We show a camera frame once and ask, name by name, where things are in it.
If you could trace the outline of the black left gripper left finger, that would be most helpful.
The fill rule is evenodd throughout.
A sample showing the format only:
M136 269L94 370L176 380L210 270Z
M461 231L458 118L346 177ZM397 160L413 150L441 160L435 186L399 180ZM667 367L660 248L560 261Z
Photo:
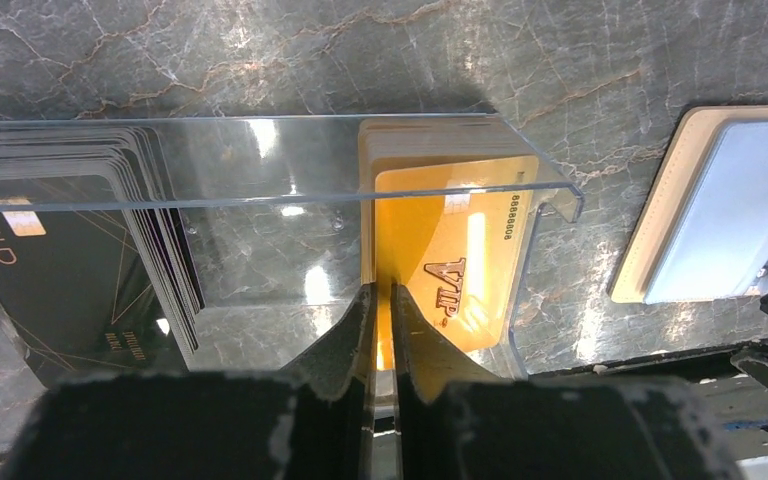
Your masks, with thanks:
M3 479L366 479L376 289L272 371L95 373L32 410Z

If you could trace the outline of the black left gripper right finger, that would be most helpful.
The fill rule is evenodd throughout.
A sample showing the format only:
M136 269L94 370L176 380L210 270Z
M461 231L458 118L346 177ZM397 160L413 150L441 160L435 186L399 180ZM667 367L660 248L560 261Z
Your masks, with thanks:
M390 294L404 479L738 479L692 460L655 401L606 381L510 379L481 367Z

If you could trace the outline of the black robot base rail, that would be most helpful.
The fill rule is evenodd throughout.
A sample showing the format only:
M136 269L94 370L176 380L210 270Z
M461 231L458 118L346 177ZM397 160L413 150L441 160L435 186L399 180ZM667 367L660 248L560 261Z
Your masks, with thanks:
M768 339L656 352L537 377L623 386L636 401L655 401L660 429L676 426L690 459L731 460L744 478L768 479L768 389L730 363L736 353L764 345Z

